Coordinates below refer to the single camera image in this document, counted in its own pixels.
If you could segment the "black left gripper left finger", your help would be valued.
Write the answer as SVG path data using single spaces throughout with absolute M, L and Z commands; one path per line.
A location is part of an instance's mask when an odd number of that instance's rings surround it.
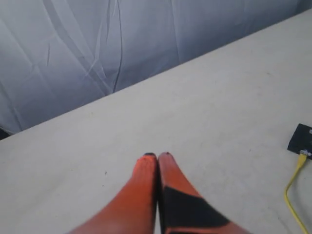
M 117 195 L 71 234 L 152 234 L 157 203 L 157 157 L 146 153 Z

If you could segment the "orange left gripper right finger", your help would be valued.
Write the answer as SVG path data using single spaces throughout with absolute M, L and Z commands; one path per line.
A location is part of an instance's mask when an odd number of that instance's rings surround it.
M 158 157 L 158 207 L 163 234 L 245 234 L 246 230 L 212 207 L 192 186 L 174 157 Z

